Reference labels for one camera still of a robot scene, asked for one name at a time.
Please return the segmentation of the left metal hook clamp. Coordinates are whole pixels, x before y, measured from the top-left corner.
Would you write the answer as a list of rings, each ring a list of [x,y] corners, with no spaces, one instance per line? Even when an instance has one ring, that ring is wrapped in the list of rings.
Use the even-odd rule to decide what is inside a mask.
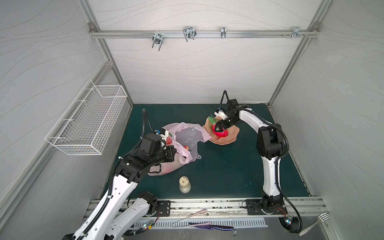
[[[160,51],[161,47],[162,47],[162,44],[164,42],[163,35],[161,35],[159,33],[155,33],[155,34],[153,34],[152,40],[153,40],[152,48],[154,48],[155,45],[158,45],[158,51]]]

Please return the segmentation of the red dragon fruit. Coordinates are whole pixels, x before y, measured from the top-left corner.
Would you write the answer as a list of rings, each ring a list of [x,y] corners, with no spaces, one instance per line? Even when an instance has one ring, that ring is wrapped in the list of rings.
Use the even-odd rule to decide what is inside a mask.
[[[223,120],[221,117],[214,116],[209,116],[208,119],[210,128],[217,139],[228,136],[229,133],[227,129],[229,128],[229,125],[225,120]]]

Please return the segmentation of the metal hook clamp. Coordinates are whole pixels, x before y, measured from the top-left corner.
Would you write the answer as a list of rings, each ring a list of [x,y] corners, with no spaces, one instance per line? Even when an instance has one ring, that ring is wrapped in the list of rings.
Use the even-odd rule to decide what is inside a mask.
[[[197,35],[196,28],[192,27],[192,26],[186,27],[183,29],[183,34],[184,34],[186,42],[188,42],[189,39],[194,40],[196,35]]]
[[[162,47],[162,44],[164,42],[163,35],[161,35],[159,33],[155,33],[155,34],[153,34],[152,40],[153,40],[152,48],[154,48],[155,45],[158,45],[158,51],[160,51],[161,47]]]

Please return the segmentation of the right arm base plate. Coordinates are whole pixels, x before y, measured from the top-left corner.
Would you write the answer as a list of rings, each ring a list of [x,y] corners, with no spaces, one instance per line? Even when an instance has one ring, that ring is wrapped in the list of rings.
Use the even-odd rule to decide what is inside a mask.
[[[245,204],[247,214],[251,216],[284,215],[287,213],[286,205],[281,199],[247,199]]]

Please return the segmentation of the small beige bottle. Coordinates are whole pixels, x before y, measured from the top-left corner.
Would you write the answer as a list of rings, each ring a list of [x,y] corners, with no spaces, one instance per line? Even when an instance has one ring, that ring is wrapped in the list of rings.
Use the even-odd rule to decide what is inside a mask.
[[[181,193],[187,194],[190,192],[191,188],[192,188],[192,186],[191,186],[189,178],[186,176],[180,177],[179,189],[180,189]]]

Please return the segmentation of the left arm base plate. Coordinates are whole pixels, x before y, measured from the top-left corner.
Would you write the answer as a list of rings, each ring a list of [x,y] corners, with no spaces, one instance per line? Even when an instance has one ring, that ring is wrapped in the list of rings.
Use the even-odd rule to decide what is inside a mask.
[[[169,217],[171,212],[171,201],[156,201],[151,205],[148,215],[150,217]]]

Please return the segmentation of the right silver fork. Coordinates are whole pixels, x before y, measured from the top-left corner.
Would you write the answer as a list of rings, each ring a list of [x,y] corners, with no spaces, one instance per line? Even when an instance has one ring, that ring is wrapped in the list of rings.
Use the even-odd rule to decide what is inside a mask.
[[[329,220],[332,217],[332,215],[329,212],[322,213],[318,216],[317,221],[313,223],[312,225],[308,226],[307,228],[303,229],[300,233],[299,236],[303,236],[307,234],[313,227],[320,223],[324,223],[325,221]]]

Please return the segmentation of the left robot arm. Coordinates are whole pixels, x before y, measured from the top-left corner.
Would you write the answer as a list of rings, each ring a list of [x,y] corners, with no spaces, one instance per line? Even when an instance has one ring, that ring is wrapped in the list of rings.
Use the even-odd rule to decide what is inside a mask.
[[[145,127],[150,125],[148,113],[143,109],[138,143],[119,158],[109,175],[108,191],[82,226],[75,233],[65,235],[65,240],[118,240],[140,218],[155,213],[158,199],[150,192],[140,194],[129,208],[119,212],[151,167],[175,160],[177,150],[167,145],[166,130],[151,130],[147,134]]]

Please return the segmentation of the middle metal hook clamp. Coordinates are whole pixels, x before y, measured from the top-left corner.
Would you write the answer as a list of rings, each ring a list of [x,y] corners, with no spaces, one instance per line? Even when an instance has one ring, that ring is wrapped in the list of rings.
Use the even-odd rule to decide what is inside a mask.
[[[192,26],[186,27],[183,29],[183,34],[184,34],[186,42],[188,42],[189,39],[194,40],[196,35],[197,35],[196,28],[192,27]]]

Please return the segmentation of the pink plastic bag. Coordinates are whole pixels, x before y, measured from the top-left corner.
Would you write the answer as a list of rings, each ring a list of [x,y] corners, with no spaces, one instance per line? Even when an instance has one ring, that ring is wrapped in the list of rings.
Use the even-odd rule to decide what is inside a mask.
[[[172,143],[177,150],[175,160],[171,163],[161,163],[150,168],[149,176],[163,176],[171,173],[184,165],[192,163],[201,158],[198,154],[198,143],[205,143],[211,136],[199,124],[172,123],[163,127],[172,134]]]

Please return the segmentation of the right metal bracket clamp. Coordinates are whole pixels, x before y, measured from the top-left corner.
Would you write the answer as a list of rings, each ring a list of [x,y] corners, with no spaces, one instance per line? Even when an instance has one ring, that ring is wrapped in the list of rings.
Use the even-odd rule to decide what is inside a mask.
[[[293,31],[290,34],[282,34],[284,38],[290,38],[290,39],[304,39],[308,38],[308,34],[302,34],[299,27],[296,27],[293,29]]]

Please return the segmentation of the tan fruit plate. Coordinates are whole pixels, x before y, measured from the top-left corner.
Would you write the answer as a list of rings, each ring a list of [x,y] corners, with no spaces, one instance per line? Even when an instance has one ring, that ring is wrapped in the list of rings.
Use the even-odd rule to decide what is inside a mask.
[[[236,126],[232,126],[229,129],[227,129],[228,134],[225,137],[217,137],[213,130],[212,130],[212,123],[209,120],[209,118],[206,119],[206,122],[203,126],[203,128],[206,130],[206,132],[211,136],[210,142],[217,144],[217,145],[228,145],[237,140],[238,134],[240,132],[240,128]]]

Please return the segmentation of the metal crossbar rail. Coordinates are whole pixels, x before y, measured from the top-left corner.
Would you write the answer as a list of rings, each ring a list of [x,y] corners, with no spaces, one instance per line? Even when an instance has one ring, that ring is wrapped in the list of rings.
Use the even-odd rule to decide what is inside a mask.
[[[229,30],[225,39],[260,39],[260,38],[284,38],[282,34],[290,34],[293,30]],[[308,38],[316,38],[319,31],[300,30],[302,34],[308,34]],[[221,39],[220,30],[196,30],[195,39]],[[153,34],[159,33],[164,39],[183,39],[182,30],[157,30],[157,31],[97,31],[90,33],[93,39],[152,39]]]

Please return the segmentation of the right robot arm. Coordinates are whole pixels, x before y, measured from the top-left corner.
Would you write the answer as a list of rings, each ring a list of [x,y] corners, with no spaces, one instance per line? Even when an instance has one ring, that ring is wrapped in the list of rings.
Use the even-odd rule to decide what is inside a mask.
[[[257,152],[263,162],[263,196],[259,202],[246,200],[249,214],[261,211],[265,215],[280,212],[281,226],[292,234],[299,234],[303,221],[297,208],[282,192],[280,183],[280,162],[289,153],[288,138],[281,125],[271,123],[258,115],[248,105],[240,105],[236,99],[230,99],[226,90],[215,110],[215,116],[221,118],[211,127],[214,135],[228,131],[239,122],[248,124],[257,133]]]

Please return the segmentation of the pink clear tongs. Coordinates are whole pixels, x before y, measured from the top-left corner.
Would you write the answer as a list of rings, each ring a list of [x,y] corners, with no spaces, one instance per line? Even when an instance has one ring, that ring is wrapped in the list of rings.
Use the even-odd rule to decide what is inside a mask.
[[[190,218],[192,218],[192,217],[194,217],[194,216],[201,215],[201,214],[205,214],[207,211],[208,211],[207,209],[202,209],[202,210],[200,210],[200,211],[198,211],[198,212],[195,212],[195,213],[193,213],[193,214],[190,214],[190,215],[188,215],[187,217],[185,217],[185,218],[183,218],[183,219],[181,219],[181,220],[178,220],[178,221],[174,222],[173,225],[172,225],[172,227],[175,227],[176,224],[178,224],[178,223],[180,223],[180,222],[182,222],[182,221],[184,221],[184,220],[190,219]]]

